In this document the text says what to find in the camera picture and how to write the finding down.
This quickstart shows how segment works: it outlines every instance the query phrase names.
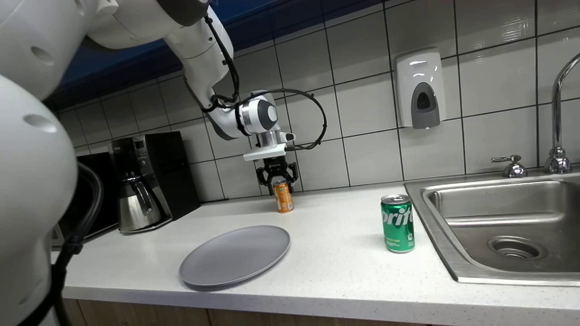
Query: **cabinet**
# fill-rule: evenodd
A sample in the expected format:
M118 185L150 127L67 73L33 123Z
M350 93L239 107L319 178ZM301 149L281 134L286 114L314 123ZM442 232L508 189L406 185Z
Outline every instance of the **cabinet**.
M73 326L410 326L352 319L65 301Z

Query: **soap dispenser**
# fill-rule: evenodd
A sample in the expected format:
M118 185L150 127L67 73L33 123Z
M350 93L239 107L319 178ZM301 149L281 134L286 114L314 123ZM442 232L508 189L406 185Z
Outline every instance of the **soap dispenser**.
M437 49L397 60L399 120L404 129L431 129L446 120L446 96Z

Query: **sink drain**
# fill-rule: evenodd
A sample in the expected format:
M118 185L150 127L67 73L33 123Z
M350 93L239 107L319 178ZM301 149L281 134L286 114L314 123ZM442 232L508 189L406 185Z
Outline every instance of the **sink drain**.
M491 248L506 257L513 259L538 259L542 256L542 248L529 239L502 236L491 241Z

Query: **power cord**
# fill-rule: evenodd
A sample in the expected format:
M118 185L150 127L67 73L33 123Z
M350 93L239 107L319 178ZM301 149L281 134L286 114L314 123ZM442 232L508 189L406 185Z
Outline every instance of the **power cord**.
M221 94L214 94L210 98L212 105L208 109L201 109L205 114L216 111L216 109L223 109L223 111L236 111L236 125L237 125L237 131L245 136L250 136L247 131L245 131L245 125L241 123L241 114L239 114L239 107L243 104L248 104L252 98L257 98L257 96L265 96L265 94L272 94L272 93L277 93L277 94L299 94L299 96L305 96L308 98L310 102L315 104L315 107L321 111L321 116L323 116L323 131L321 134L312 142L312 143L305 143L305 145L288 145L286 151L312 151L314 147L321 145L323 143L323 138L326 134L326 127L328 127L328 122L326 122L326 113L323 109L323 105L314 98L314 94L308 94L305 91L299 91L299 89L266 89L266 91L259 91L259 93L252 93L250 96L243 98L243 100L237 100L239 96L239 75L237 75L237 69L236 69L236 64L230 56L230 53L225 49L221 38L218 37L216 29L214 29L214 20L210 17L205 17L205 24L210 27L218 46L219 46L219 51L225 58L225 66L228 66L230 69L230 78L232 78L232 84L234 84L234 91L232 91L232 96L221 96Z

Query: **tiled wall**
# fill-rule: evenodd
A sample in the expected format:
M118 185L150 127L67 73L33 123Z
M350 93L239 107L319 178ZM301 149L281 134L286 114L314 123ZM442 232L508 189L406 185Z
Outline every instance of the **tiled wall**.
M393 58L437 47L448 116L431 131L399 129ZM324 143L290 154L299 190L370 185L500 169L493 156L520 154L538 167L551 143L551 84L580 53L578 0L392 0L237 53L243 93L297 87L328 114ZM218 91L227 93L228 80ZM580 160L580 73L564 85L564 147ZM281 125L314 140L317 111L303 98L277 102ZM207 201L265 194L239 154L248 140L223 142L181 76L111 94L60 113L80 154L109 140L181 131Z

